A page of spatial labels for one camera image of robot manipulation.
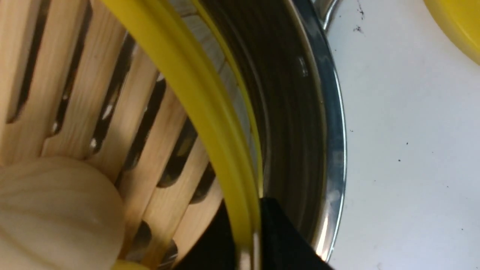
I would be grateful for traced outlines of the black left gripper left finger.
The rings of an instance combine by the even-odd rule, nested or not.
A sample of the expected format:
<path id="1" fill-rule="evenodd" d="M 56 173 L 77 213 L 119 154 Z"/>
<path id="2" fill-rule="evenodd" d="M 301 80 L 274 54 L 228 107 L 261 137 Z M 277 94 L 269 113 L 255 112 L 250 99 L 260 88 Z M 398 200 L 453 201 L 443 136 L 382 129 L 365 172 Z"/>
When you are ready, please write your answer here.
<path id="1" fill-rule="evenodd" d="M 234 270 L 236 254 L 224 202 L 199 241 L 175 267 L 177 270 Z"/>

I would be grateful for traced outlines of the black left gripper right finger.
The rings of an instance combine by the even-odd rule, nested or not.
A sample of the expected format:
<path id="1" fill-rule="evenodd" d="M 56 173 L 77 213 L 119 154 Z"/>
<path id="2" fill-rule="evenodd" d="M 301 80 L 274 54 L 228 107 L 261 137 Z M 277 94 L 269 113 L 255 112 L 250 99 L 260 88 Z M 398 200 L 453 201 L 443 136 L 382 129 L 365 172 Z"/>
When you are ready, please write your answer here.
<path id="1" fill-rule="evenodd" d="M 260 199 L 263 270 L 331 270 L 295 229 L 274 198 Z"/>

